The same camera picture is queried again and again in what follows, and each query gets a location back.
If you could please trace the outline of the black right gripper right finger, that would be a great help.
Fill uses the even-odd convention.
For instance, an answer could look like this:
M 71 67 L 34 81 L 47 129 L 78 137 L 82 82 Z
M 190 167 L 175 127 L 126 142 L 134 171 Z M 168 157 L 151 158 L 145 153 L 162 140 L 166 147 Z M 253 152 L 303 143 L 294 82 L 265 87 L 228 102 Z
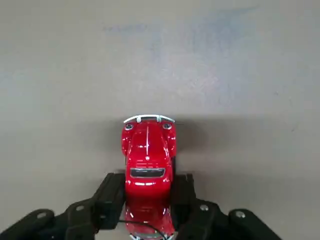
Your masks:
M 196 197 L 191 173 L 171 185 L 171 219 L 177 240 L 279 240 L 257 215 L 244 208 L 224 214 L 218 204 Z

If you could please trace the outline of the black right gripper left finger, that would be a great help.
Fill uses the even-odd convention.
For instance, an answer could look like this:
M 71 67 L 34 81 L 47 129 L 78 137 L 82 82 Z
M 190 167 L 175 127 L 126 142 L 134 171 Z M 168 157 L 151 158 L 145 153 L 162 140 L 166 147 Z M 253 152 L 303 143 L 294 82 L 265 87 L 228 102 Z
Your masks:
M 93 240 L 100 230 L 116 228 L 125 203 L 125 175 L 108 173 L 92 197 L 56 215 L 34 210 L 1 232 L 2 240 Z

